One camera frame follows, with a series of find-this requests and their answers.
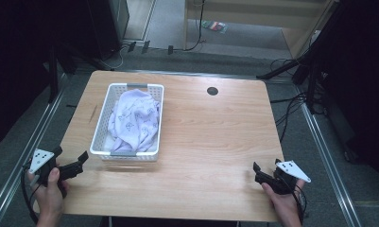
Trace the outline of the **metal floor rail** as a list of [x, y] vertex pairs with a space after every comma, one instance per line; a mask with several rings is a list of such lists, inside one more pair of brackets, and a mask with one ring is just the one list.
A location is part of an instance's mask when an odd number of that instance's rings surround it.
[[62, 73], [55, 99], [49, 103], [50, 90], [45, 89], [0, 143], [0, 223], [20, 187], [22, 165], [41, 143], [68, 82], [69, 77]]
[[329, 179], [330, 185], [328, 186], [328, 189], [335, 194], [336, 203], [341, 209], [348, 227], [362, 227], [360, 218], [354, 208], [353, 200], [339, 174], [335, 160], [333, 159], [331, 151], [322, 135], [317, 119], [311, 114], [307, 104], [302, 104], [301, 109], [319, 151], [319, 158], [323, 165], [323, 170], [321, 172], [325, 173]]

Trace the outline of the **person's left hand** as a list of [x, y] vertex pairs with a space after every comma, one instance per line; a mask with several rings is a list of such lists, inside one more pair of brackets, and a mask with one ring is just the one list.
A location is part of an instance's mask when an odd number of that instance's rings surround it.
[[34, 191], [34, 197], [40, 208], [40, 214], [36, 227], [58, 227], [64, 211], [63, 196], [58, 187], [60, 171], [54, 167], [47, 178], [47, 186], [31, 186]]

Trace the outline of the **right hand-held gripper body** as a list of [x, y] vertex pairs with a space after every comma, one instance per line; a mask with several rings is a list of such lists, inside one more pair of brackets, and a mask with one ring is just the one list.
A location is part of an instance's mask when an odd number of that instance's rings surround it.
[[257, 183], [267, 183], [279, 195], [291, 194], [295, 190], [298, 180], [311, 182], [311, 179], [294, 161], [281, 162], [279, 166], [276, 166], [272, 176], [262, 170], [260, 175], [256, 176], [255, 174]]

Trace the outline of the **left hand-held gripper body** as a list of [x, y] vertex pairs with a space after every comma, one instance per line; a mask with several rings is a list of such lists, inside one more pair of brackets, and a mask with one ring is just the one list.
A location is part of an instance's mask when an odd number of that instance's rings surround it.
[[35, 183], [47, 186], [47, 178], [50, 171], [57, 167], [60, 171], [60, 178], [58, 181], [58, 187], [62, 196], [65, 198], [67, 191], [63, 186], [63, 181], [75, 178], [78, 174], [83, 172], [83, 165], [78, 160], [68, 164], [66, 166], [58, 166], [56, 162], [57, 157], [54, 156], [53, 150], [47, 151], [36, 148], [30, 162], [30, 168], [28, 172], [34, 175], [32, 185]]

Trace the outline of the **colourful packet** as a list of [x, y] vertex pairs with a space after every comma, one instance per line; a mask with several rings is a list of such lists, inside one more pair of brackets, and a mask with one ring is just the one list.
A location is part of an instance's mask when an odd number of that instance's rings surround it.
[[227, 25], [217, 21], [202, 21], [201, 25], [209, 30], [224, 34], [227, 30]]

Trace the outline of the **black stand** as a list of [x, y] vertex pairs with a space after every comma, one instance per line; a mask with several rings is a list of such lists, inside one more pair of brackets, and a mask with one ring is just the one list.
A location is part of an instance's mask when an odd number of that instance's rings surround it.
[[283, 72], [297, 68], [295, 71], [292, 82], [296, 85], [302, 84], [308, 76], [310, 76], [308, 91], [306, 92], [306, 106], [308, 108], [313, 107], [313, 98], [316, 87], [317, 76], [315, 73], [321, 67], [323, 55], [328, 49], [330, 42], [333, 40], [338, 27], [338, 21], [342, 17], [343, 11], [346, 8], [346, 0], [333, 0], [335, 9], [330, 16], [324, 27], [322, 28], [318, 37], [311, 43], [311, 45], [295, 60], [285, 63], [283, 66], [272, 70], [261, 76], [257, 76], [258, 79], [269, 80], [276, 76], [281, 75]]

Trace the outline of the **black cabinet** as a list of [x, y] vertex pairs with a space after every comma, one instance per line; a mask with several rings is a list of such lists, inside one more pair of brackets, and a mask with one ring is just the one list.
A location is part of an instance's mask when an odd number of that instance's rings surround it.
[[129, 23], [127, 0], [87, 0], [101, 60], [119, 51]]

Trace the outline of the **lavender patterned cloth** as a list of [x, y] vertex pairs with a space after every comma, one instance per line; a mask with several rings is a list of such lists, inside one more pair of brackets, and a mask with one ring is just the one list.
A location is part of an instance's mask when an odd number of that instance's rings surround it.
[[111, 152], [146, 152], [159, 130], [160, 102], [139, 89], [123, 93], [109, 118]]

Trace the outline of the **person's right hand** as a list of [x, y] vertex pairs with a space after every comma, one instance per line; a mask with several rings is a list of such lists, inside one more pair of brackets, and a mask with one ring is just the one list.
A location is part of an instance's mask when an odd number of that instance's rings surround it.
[[283, 227], [302, 227], [298, 204], [292, 195], [276, 194], [267, 183], [262, 183], [262, 188], [268, 195]]

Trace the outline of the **white perforated plastic basket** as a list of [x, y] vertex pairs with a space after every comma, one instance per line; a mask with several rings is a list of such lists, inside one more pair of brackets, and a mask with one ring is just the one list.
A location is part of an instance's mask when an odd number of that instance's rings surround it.
[[[129, 91], [139, 89], [153, 96], [160, 102], [159, 130], [155, 137], [153, 145], [146, 152], [111, 152], [114, 142], [113, 137], [108, 132], [109, 118], [112, 109], [119, 97]], [[90, 152], [97, 155], [103, 161], [121, 160], [136, 162], [156, 162], [160, 149], [161, 127], [164, 105], [164, 87], [161, 84], [144, 84], [144, 83], [112, 83], [108, 87], [107, 94], [103, 101], [103, 106], [97, 121], [95, 133], [93, 136]]]

